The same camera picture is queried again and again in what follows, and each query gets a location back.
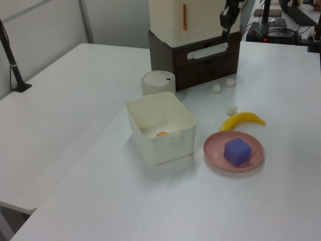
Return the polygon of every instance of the plastic container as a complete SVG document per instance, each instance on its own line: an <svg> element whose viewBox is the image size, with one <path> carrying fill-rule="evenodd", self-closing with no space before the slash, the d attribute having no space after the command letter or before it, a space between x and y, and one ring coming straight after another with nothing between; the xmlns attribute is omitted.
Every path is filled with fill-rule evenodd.
<svg viewBox="0 0 321 241"><path fill-rule="evenodd" d="M150 30L172 48L222 35L226 0L148 0ZM240 30L239 14L231 33Z"/></svg>
<svg viewBox="0 0 321 241"><path fill-rule="evenodd" d="M196 121L171 92L133 100L126 105L133 137L153 165L193 152ZM160 132L168 134L156 137Z"/></svg>
<svg viewBox="0 0 321 241"><path fill-rule="evenodd" d="M175 83L173 73L162 70L151 71L141 81L142 95L158 94L166 91L175 93Z"/></svg>

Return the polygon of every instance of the monitor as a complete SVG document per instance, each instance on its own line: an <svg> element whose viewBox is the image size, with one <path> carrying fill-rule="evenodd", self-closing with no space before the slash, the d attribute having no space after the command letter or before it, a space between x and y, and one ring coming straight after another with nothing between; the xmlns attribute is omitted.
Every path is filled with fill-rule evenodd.
<svg viewBox="0 0 321 241"><path fill-rule="evenodd" d="M279 0L280 7L282 11L285 12L286 14L287 14L287 3L288 3L288 0Z"/></svg>

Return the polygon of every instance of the black stand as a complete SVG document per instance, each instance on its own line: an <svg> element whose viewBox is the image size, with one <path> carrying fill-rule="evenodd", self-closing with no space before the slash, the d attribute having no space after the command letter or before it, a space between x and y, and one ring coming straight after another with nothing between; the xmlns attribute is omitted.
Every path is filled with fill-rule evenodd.
<svg viewBox="0 0 321 241"><path fill-rule="evenodd" d="M263 9L263 19L261 23L253 23L249 32L246 34L247 42L265 42L269 32L269 11L271 0L265 0Z"/></svg>
<svg viewBox="0 0 321 241"><path fill-rule="evenodd" d="M321 60L321 14L318 23L314 27L315 35L308 37L308 39L303 39L299 42L299 45L307 46L307 51L311 53L320 53Z"/></svg>
<svg viewBox="0 0 321 241"><path fill-rule="evenodd" d="M27 89L29 89L31 87L31 84L26 84L22 80L19 68L17 66L16 60L14 58L14 55L13 55L12 51L11 51L11 48L10 48L10 45L9 45L9 41L7 39L7 36L6 36L5 28L4 28L1 20L0 20L0 39L1 39L2 45L3 45L4 49L5 49L7 58L9 60L10 67L11 67L11 69L12 69L12 71L13 71L15 77L16 77L16 80L17 80L17 87L13 91L24 92L25 90L27 90Z"/></svg>

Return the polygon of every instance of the yellow banana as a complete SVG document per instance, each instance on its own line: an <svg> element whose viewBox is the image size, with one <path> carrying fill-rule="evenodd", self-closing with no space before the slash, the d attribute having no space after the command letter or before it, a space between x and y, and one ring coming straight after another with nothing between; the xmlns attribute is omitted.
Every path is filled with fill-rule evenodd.
<svg viewBox="0 0 321 241"><path fill-rule="evenodd" d="M251 112L240 112L228 118L221 126L220 131L232 130L235 126L243 122L257 122L265 126L265 121Z"/></svg>

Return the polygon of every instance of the electronic equipment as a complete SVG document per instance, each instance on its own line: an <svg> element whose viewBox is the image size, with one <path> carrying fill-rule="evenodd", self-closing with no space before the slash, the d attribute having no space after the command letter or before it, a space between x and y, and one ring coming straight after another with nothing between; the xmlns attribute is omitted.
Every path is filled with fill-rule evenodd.
<svg viewBox="0 0 321 241"><path fill-rule="evenodd" d="M266 42L271 44L288 44L293 45L295 34L292 31L278 30L270 32L267 35Z"/></svg>
<svg viewBox="0 0 321 241"><path fill-rule="evenodd" d="M267 34L269 31L268 16L270 11L271 0L265 0L263 9L263 18L261 23L253 23L250 30L246 34L247 42L262 42L265 43L267 40Z"/></svg>
<svg viewBox="0 0 321 241"><path fill-rule="evenodd" d="M318 23L314 27L315 34L309 36L307 39L302 39L301 36L299 36L298 39L298 45L304 45L307 46L308 52L313 53L320 53L320 64L321 64L321 14L319 17Z"/></svg>

